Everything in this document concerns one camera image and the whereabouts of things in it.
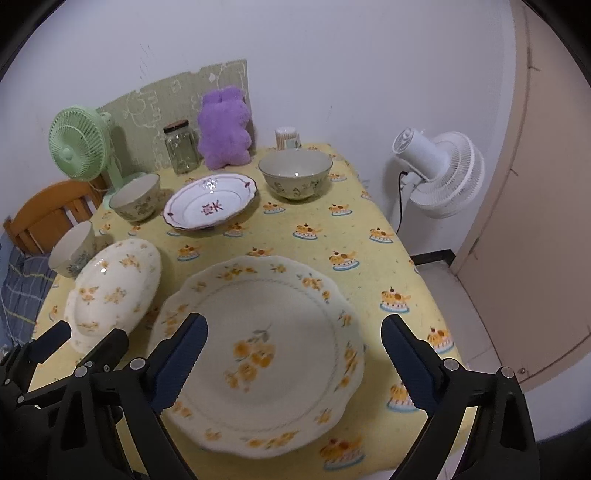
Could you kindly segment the small floral bowl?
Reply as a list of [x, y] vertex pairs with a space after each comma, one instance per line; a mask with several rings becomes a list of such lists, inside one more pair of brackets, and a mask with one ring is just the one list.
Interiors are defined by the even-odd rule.
[[48, 265], [57, 274], [75, 278], [96, 254], [96, 241], [90, 221], [78, 223], [53, 248]]

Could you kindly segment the glass jar dark lid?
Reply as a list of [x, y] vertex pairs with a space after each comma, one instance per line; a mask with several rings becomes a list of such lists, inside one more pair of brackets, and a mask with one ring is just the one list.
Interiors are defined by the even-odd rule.
[[199, 158], [189, 121], [183, 119], [170, 123], [163, 128], [163, 133], [170, 164], [176, 175], [197, 169]]

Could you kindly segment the orange wooden headboard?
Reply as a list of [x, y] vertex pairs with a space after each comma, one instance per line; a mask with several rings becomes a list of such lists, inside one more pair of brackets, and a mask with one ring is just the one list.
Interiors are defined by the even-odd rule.
[[9, 239], [25, 254], [50, 253], [57, 242], [77, 223], [92, 216], [89, 204], [98, 208], [106, 184], [64, 180], [31, 197], [17, 212], [7, 217], [3, 228]]

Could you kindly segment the white standing fan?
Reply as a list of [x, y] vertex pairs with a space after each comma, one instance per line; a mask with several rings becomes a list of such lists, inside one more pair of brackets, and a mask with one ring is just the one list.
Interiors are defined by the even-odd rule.
[[461, 132], [429, 138], [415, 128], [407, 128], [394, 139], [393, 153], [403, 166], [399, 218], [410, 203], [430, 218], [452, 217], [467, 208], [483, 186], [484, 158]]

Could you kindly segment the green elephant pattern mat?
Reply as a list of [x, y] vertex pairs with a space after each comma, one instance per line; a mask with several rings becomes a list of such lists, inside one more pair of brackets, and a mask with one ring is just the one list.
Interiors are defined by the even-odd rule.
[[247, 61], [239, 59], [186, 71], [132, 90], [98, 110], [111, 115], [111, 139], [124, 176], [171, 166], [165, 147], [166, 125], [189, 122], [195, 141], [201, 137], [197, 116], [204, 95], [235, 86], [249, 100]]

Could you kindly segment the green floral bowl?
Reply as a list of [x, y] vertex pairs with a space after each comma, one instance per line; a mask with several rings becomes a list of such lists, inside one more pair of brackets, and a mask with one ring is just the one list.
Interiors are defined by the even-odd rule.
[[131, 180], [109, 200], [108, 206], [130, 223], [138, 223], [152, 216], [158, 204], [160, 176], [145, 174]]
[[331, 157], [318, 150], [273, 151], [259, 160], [259, 171], [270, 190], [290, 201], [321, 194], [331, 170]]

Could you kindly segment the white red character plate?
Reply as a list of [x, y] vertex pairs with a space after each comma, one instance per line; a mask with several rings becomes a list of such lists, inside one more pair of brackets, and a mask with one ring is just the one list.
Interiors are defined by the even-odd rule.
[[256, 198], [256, 181], [237, 173], [221, 173], [185, 185], [166, 202], [162, 216], [172, 228], [201, 230], [242, 213]]

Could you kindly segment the toothpick container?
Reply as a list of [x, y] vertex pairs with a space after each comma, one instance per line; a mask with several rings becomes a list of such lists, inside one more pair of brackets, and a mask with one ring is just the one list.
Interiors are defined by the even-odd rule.
[[276, 136], [277, 150], [298, 149], [301, 147], [300, 134], [298, 134], [295, 127], [283, 126], [276, 128], [274, 135]]

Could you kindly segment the blue plaid pillow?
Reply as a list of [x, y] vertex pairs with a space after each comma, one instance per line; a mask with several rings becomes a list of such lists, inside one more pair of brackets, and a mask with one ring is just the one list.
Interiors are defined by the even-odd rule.
[[27, 255], [13, 246], [1, 255], [1, 352], [27, 343], [56, 273], [47, 255]]

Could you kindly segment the green desk fan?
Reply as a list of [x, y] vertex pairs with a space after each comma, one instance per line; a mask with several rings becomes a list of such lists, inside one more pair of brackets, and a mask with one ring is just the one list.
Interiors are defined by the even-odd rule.
[[57, 113], [48, 137], [54, 163], [71, 180], [90, 183], [107, 174], [110, 187], [103, 196], [105, 209], [110, 208], [111, 197], [123, 186], [144, 175], [122, 175], [111, 138], [113, 128], [110, 113], [74, 105]]

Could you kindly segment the purple plush toy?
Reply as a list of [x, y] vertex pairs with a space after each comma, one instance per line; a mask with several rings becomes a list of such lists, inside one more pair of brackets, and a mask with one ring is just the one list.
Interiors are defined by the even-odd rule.
[[200, 128], [197, 149], [209, 170], [249, 164], [252, 137], [246, 127], [250, 116], [242, 90], [235, 86], [204, 95], [197, 116]]

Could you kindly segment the large yellow floral plate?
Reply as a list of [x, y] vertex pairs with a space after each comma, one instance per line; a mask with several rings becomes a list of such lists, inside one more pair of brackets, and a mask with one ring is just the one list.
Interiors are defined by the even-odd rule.
[[164, 301], [150, 344], [191, 313], [207, 339], [167, 416], [204, 449], [263, 459], [301, 448], [339, 422], [362, 383], [355, 311], [310, 266], [239, 256], [208, 267]]

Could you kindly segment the yellow cake pattern tablecloth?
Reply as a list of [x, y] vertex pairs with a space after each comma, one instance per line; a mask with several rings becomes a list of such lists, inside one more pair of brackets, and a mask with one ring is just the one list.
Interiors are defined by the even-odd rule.
[[344, 419], [310, 446], [270, 460], [211, 453], [180, 439], [201, 479], [359, 479], [398, 466], [427, 416], [411, 406], [382, 345], [383, 301], [400, 306], [413, 333], [441, 355], [458, 356], [431, 292], [355, 168], [340, 155], [332, 161], [325, 193], [297, 202], [274, 196], [257, 164], [246, 165], [242, 173], [256, 180], [259, 195], [245, 213], [209, 230], [176, 233], [161, 217], [134, 227], [105, 210], [93, 215], [102, 241], [145, 239], [163, 257], [162, 286], [131, 336], [132, 347], [146, 345], [164, 299], [186, 278], [242, 254], [310, 265], [332, 278], [360, 315], [366, 370]]

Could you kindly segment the oval yellow floral plate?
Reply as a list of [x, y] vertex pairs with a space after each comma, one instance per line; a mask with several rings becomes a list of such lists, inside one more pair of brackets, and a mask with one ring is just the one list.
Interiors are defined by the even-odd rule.
[[146, 240], [122, 240], [97, 253], [66, 300], [71, 347], [86, 354], [115, 328], [130, 333], [150, 307], [160, 276], [159, 251]]

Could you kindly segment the beige door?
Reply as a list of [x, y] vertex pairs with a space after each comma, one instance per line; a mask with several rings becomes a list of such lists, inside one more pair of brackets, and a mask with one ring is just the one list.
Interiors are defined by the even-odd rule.
[[529, 390], [590, 350], [590, 87], [541, 17], [521, 1], [512, 14], [510, 120], [456, 272]]

